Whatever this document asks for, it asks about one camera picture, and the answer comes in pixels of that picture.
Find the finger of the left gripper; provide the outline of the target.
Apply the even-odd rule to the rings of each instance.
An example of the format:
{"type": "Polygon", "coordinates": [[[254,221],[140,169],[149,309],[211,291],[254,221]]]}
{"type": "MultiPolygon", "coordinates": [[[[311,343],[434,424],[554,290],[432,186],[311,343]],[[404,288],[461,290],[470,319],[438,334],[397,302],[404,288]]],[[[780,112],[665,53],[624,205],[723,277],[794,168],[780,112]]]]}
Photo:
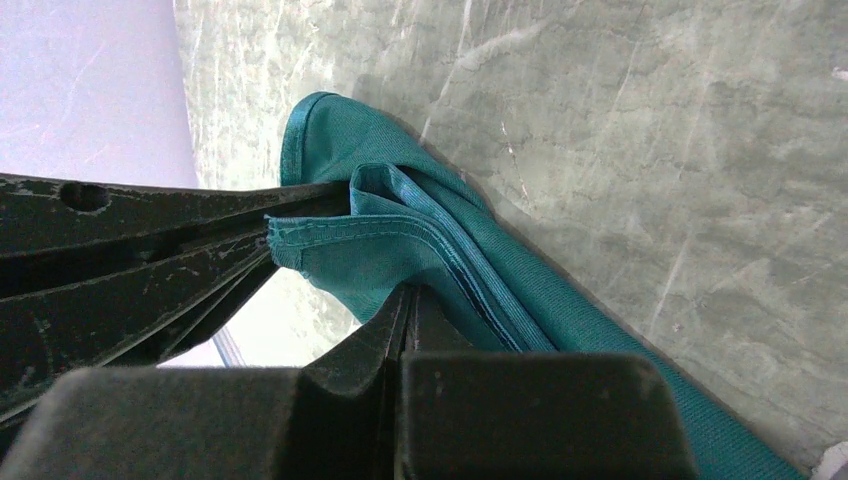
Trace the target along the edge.
{"type": "Polygon", "coordinates": [[[166,260],[241,235],[270,217],[350,210],[343,182],[254,191],[1,177],[1,292],[21,295],[166,260]]]}
{"type": "Polygon", "coordinates": [[[62,374],[150,365],[211,337],[273,273],[261,232],[1,301],[1,419],[62,374]]]}

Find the teal cloth napkin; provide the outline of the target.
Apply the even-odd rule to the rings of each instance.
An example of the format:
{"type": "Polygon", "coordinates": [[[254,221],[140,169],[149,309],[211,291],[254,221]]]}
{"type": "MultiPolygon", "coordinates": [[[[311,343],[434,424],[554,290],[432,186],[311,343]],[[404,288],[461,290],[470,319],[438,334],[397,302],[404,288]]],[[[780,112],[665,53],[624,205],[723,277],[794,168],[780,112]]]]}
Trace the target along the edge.
{"type": "Polygon", "coordinates": [[[424,284],[456,329],[495,351],[648,356],[633,335],[504,230],[483,198],[381,112],[329,92],[287,121],[285,186],[343,181],[350,210],[268,221],[274,262],[368,321],[399,284],[424,284]]]}

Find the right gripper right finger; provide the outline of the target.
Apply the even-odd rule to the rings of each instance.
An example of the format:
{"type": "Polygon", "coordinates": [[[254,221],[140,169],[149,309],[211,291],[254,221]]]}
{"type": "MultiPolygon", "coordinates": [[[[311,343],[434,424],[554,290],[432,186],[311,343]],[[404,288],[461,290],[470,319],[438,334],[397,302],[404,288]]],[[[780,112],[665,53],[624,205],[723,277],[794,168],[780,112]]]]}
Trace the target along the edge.
{"type": "Polygon", "coordinates": [[[631,354],[472,346],[425,287],[398,360],[397,463],[407,479],[694,479],[668,384],[631,354]]]}

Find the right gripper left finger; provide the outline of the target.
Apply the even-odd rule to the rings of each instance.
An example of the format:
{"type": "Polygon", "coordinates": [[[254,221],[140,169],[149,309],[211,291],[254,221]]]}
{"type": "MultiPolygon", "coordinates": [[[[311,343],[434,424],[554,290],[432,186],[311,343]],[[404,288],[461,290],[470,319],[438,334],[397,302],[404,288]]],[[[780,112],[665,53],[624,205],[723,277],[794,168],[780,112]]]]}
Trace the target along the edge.
{"type": "Polygon", "coordinates": [[[411,290],[302,368],[87,368],[42,397],[5,479],[389,479],[411,290]]]}

